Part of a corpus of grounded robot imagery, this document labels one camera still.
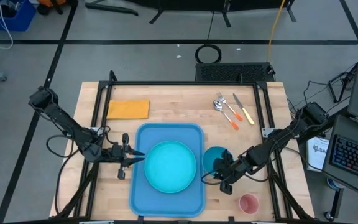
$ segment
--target blue plastic tray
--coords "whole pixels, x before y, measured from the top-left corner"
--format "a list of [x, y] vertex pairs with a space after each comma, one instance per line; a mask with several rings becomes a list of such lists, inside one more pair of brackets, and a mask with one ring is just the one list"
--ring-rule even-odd
[[192, 183], [176, 194], [166, 194], [154, 189], [146, 179], [144, 161], [134, 165], [132, 171], [129, 206], [142, 216], [195, 217], [205, 207], [205, 185], [202, 158], [204, 133], [196, 124], [146, 123], [136, 133], [135, 149], [146, 154], [158, 143], [179, 141], [191, 149], [196, 157], [197, 171]]

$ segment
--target concrete floor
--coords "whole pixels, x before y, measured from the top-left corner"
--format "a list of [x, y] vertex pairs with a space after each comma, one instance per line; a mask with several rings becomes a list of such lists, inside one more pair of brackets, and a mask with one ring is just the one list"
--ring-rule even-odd
[[[358, 26], [358, 1], [346, 2]], [[207, 38], [211, 22], [209, 12], [164, 12], [154, 25], [150, 25], [148, 21], [155, 15], [155, 10], [121, 1], [114, 3], [135, 9], [140, 16], [86, 9], [84, 2], [80, 1], [67, 40]], [[70, 114], [74, 113], [81, 82], [105, 80], [110, 70], [115, 71], [119, 80], [194, 80], [194, 52], [200, 44], [69, 43], [63, 46], [54, 69], [51, 62], [69, 12], [70, 8], [66, 7], [61, 16], [54, 11], [45, 17], [37, 14], [27, 32], [12, 34], [15, 40], [50, 42], [23, 41], [11, 50], [0, 50], [0, 72], [8, 75], [7, 81], [0, 82], [0, 204], [34, 113], [27, 104], [29, 96], [44, 84], [48, 74], [54, 74], [51, 88], [58, 93], [60, 104]], [[296, 0], [293, 13], [298, 22], [292, 23], [288, 13], [283, 12], [277, 25], [276, 40], [357, 40], [339, 0]], [[268, 40], [276, 14], [276, 9], [231, 12], [228, 16], [232, 28], [225, 26], [222, 15], [215, 14], [209, 38]], [[0, 40], [7, 40], [7, 35], [0, 32]], [[264, 62], [266, 59], [267, 45], [218, 46], [223, 53], [222, 62]], [[214, 60], [214, 54], [205, 50], [200, 52], [200, 58]], [[358, 44], [300, 43], [274, 45], [272, 49], [272, 65], [277, 72], [277, 81], [284, 82], [288, 98], [294, 104], [302, 101], [308, 80], [326, 83], [357, 61]], [[311, 96], [323, 88], [311, 85], [307, 95]], [[325, 109], [333, 105], [327, 89], [310, 100]], [[38, 122], [5, 222], [48, 217], [57, 172], [62, 163], [61, 159], [45, 150], [46, 138], [55, 133], [57, 130], [51, 124], [43, 120]], [[64, 141], [53, 144], [53, 148], [60, 152], [63, 152], [64, 146]], [[324, 220], [323, 212], [331, 208], [334, 192], [326, 186], [323, 175], [305, 172], [314, 212], [316, 217]], [[355, 208], [358, 213], [358, 194], [346, 190], [337, 221], [358, 223], [358, 215], [353, 212]]]

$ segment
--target orange handle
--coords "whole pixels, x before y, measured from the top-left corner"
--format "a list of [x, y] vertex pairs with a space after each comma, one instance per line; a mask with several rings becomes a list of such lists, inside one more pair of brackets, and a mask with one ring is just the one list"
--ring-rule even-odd
[[230, 121], [231, 125], [233, 126], [234, 129], [238, 130], [239, 127], [235, 124], [234, 121]]
[[237, 112], [234, 112], [234, 115], [237, 117], [239, 121], [242, 121], [242, 117], [239, 114], [237, 114]]

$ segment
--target yellow handle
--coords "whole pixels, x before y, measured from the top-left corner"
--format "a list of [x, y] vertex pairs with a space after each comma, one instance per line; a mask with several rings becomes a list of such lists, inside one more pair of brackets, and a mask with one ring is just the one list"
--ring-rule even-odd
[[250, 123], [251, 125], [254, 125], [254, 124], [255, 124], [255, 123], [254, 123], [254, 120], [252, 120], [251, 116], [249, 116], [247, 110], [246, 110], [245, 108], [242, 108], [242, 110], [243, 110], [244, 114], [246, 114], [246, 117], [247, 117], [249, 123]]

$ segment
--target metal spoon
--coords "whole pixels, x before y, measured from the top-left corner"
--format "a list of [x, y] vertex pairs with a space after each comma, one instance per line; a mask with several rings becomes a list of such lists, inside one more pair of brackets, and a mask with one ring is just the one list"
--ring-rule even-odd
[[219, 102], [218, 100], [214, 100], [214, 108], [215, 108], [217, 111], [220, 111], [220, 112], [223, 113], [223, 115], [230, 121], [230, 123], [231, 123], [231, 125], [233, 126], [234, 129], [236, 129], [236, 130], [239, 129], [239, 127], [235, 124], [235, 122], [232, 121], [232, 120], [226, 115], [226, 113], [223, 112], [221, 102]]

